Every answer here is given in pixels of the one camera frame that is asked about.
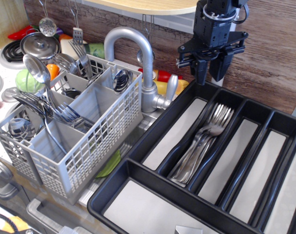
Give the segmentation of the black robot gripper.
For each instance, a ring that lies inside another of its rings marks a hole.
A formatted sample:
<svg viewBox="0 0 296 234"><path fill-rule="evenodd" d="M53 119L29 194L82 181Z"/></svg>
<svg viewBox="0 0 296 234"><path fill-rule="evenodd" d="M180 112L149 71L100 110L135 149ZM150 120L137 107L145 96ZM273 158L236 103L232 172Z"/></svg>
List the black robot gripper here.
<svg viewBox="0 0 296 234"><path fill-rule="evenodd" d="M190 66L190 71L199 85L205 84L208 61L211 61L209 73L219 82L224 78L233 56L233 51L222 48L234 46L240 53L244 50L247 32L231 31L232 24L241 24L245 20L236 20L238 9L244 8L245 17L249 16L246 0L200 0L197 2L193 37L178 47L179 68Z"/></svg>

